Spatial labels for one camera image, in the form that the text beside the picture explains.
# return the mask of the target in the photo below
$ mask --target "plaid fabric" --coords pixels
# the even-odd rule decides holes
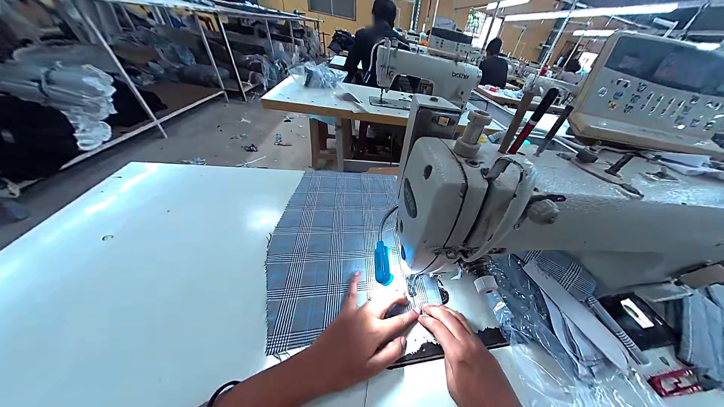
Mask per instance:
[[[529,251],[523,258],[528,264],[538,261],[538,267],[553,276],[576,300],[585,301],[596,290],[596,279],[576,260],[563,251]]]
[[[374,278],[379,223],[397,205],[397,181],[389,175],[333,171],[304,173],[274,229],[266,255],[266,354],[310,345],[340,311],[354,273],[362,272],[360,304],[382,288]],[[400,259],[397,216],[383,231],[393,275],[410,273]],[[406,283],[392,284],[405,290]],[[441,302],[437,284],[416,280],[408,309]]]
[[[648,364],[648,358],[641,352],[641,349],[623,331],[623,328],[603,308],[601,303],[594,297],[596,290],[596,279],[575,259],[564,251],[546,250],[529,251],[523,258],[523,262],[537,261],[538,267],[550,274],[558,283],[563,286],[578,301],[587,304],[598,316],[603,325],[623,343],[629,350],[631,356],[638,364]]]

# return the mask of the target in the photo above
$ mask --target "finger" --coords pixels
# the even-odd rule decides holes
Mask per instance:
[[[381,319],[387,313],[387,310],[389,310],[393,305],[405,305],[407,302],[408,299],[405,297],[404,293],[395,292],[394,294],[389,294],[383,298],[372,298],[372,301],[368,301],[362,307],[364,307],[372,315]]]
[[[442,346],[442,350],[446,351],[452,349],[457,343],[457,339],[447,329],[445,324],[438,321],[437,319],[429,315],[420,315],[417,320],[422,324],[423,327],[427,328],[428,331],[432,332],[437,339],[437,342]]]
[[[411,309],[404,314],[382,320],[382,335],[385,338],[396,337],[417,322],[420,311]]]
[[[473,328],[470,328],[470,324],[468,323],[468,320],[465,318],[464,315],[462,315],[460,312],[457,312],[457,311],[454,310],[454,309],[449,309],[449,308],[448,308],[447,310],[452,314],[452,316],[454,316],[455,318],[458,319],[458,321],[460,321],[460,323],[463,325],[463,327],[464,327],[468,332],[470,332],[470,335],[475,335],[475,333],[473,332]]]
[[[457,339],[464,339],[468,337],[469,333],[455,318],[446,306],[425,306],[425,312],[430,316],[434,317],[438,321],[442,322],[450,333],[452,333]]]
[[[384,348],[367,359],[367,367],[374,373],[381,372],[384,368],[402,357],[405,342],[405,337],[403,336],[391,340]]]
[[[350,279],[350,288],[347,291],[347,299],[345,300],[345,308],[357,308],[357,286],[360,282],[361,273],[359,270]]]

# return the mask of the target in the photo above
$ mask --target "black cord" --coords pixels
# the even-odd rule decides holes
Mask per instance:
[[[221,387],[219,387],[218,389],[216,389],[216,391],[211,396],[211,398],[209,398],[209,402],[206,404],[206,407],[214,407],[214,402],[219,397],[219,395],[224,392],[224,390],[229,388],[229,386],[235,386],[235,385],[238,385],[239,383],[241,383],[239,380],[232,380],[231,382],[228,382],[228,383],[222,385]]]
[[[390,217],[390,215],[397,211],[397,205],[395,205],[394,208],[387,211],[387,214],[384,215],[384,218],[382,218],[382,222],[379,224],[379,232],[377,234],[377,240],[382,241],[382,229],[384,228],[384,223],[387,221],[387,218]]]

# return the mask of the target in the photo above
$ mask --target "left hand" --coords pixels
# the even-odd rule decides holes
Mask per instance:
[[[302,353],[325,382],[327,392],[345,389],[380,373],[403,355],[403,332],[417,322],[418,310],[383,319],[394,304],[408,302],[404,294],[357,306],[360,273],[350,281],[349,293],[337,318]]]

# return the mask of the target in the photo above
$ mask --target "ceiling light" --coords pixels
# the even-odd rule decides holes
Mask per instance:
[[[575,30],[574,37],[608,37],[615,33],[616,30]]]
[[[521,4],[530,3],[530,1],[531,0],[502,0],[500,2],[500,8],[520,6]],[[488,3],[488,5],[485,8],[488,10],[495,10],[495,7],[497,7],[497,2]]]
[[[566,17],[598,17],[604,15],[634,15],[634,14],[666,14],[678,8],[678,3],[645,4],[642,6],[626,7],[598,7],[595,9],[576,9],[573,11],[541,12],[528,14],[511,14],[505,16],[505,21],[534,21],[552,20]]]

